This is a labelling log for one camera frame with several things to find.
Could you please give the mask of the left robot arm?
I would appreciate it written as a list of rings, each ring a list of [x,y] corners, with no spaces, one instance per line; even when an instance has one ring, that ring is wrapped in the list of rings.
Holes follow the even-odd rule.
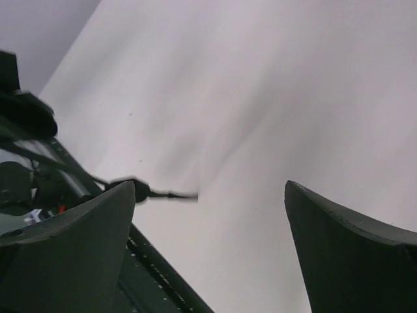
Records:
[[[63,213],[102,193],[57,141],[53,110],[20,88],[17,57],[1,52],[1,232]]]

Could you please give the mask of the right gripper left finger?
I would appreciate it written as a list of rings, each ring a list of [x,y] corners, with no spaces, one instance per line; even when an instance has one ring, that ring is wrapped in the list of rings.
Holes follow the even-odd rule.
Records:
[[[2,312],[111,312],[133,183],[1,236]]]

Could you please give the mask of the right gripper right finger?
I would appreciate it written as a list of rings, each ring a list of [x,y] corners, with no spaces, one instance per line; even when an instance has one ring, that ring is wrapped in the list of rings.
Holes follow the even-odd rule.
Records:
[[[312,312],[416,311],[416,233],[294,181],[284,202]]]

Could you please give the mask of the black folding umbrella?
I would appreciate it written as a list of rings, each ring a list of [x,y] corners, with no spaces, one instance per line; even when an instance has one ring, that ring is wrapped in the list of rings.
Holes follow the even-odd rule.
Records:
[[[125,182],[131,182],[134,184],[135,188],[135,201],[136,203],[143,203],[144,201],[148,200],[149,198],[164,198],[164,199],[178,199],[178,200],[198,200],[198,194],[184,194],[173,192],[170,190],[167,191],[160,191],[152,189],[146,182],[136,178],[136,177],[127,177],[122,179],[112,180],[110,182],[106,182],[102,179],[97,177],[93,177],[93,181],[95,183],[99,183],[104,186],[105,190],[109,190],[117,185]]]

